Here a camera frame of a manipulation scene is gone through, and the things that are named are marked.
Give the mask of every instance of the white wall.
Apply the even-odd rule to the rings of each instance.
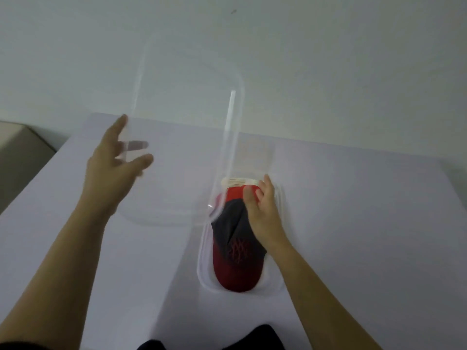
[[[466,11],[465,0],[0,0],[0,120],[60,147],[90,112],[128,111],[155,29],[190,29],[241,70],[243,131],[467,166]]]

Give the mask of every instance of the clear plastic tray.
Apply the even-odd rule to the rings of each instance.
[[[138,224],[202,225],[223,208],[215,199],[232,169],[245,90],[234,66],[190,39],[156,33],[143,49],[128,125],[120,136],[124,142],[148,142],[144,150],[125,149],[126,161],[147,152],[155,156],[119,205],[118,211]],[[184,125],[161,123],[158,131],[154,121],[134,118]]]
[[[281,219],[283,219],[283,206],[282,206],[282,191],[279,186],[275,185],[276,189],[276,204],[279,210]],[[201,244],[198,252],[198,265],[197,265],[198,279],[201,285],[207,290],[215,293],[232,292],[223,288],[218,282],[214,273],[213,266],[213,229],[210,223],[207,223],[203,229],[201,237]],[[281,272],[272,259],[271,255],[266,253],[264,258],[263,270],[260,280],[256,286],[244,294],[254,294],[260,296],[271,296],[277,294],[283,287],[284,280]]]

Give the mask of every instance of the plastic lid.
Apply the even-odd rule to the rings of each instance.
[[[244,96],[231,64],[186,37],[154,34],[144,46],[120,139],[148,142],[144,150],[126,147],[125,160],[149,152],[155,161],[119,212],[144,225],[215,219],[225,198],[221,180],[232,170]]]

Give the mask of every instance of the white table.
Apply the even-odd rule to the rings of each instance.
[[[86,160],[114,118],[91,115],[0,217],[0,319],[67,220]],[[467,347],[467,216],[434,159],[256,139],[274,148],[270,172],[283,187],[295,246],[383,348]],[[200,237],[200,228],[112,217],[82,345],[130,350],[157,337],[169,350],[218,349],[269,323],[286,348],[310,348],[285,289],[260,298],[200,286]]]

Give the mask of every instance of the hand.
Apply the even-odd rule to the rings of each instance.
[[[289,240],[282,227],[274,200],[274,185],[268,175],[264,175],[264,181],[259,182],[259,187],[256,190],[259,203],[256,203],[251,186],[243,188],[243,201],[254,236],[271,253],[271,249],[286,245]]]
[[[151,154],[145,154],[128,163],[115,158],[123,151],[123,142],[118,141],[118,136],[127,121],[128,117],[124,114],[107,129],[87,163],[79,205],[99,215],[110,217],[114,214],[136,178],[141,176],[143,170],[154,160]],[[133,149],[142,148],[141,145],[132,146]]]

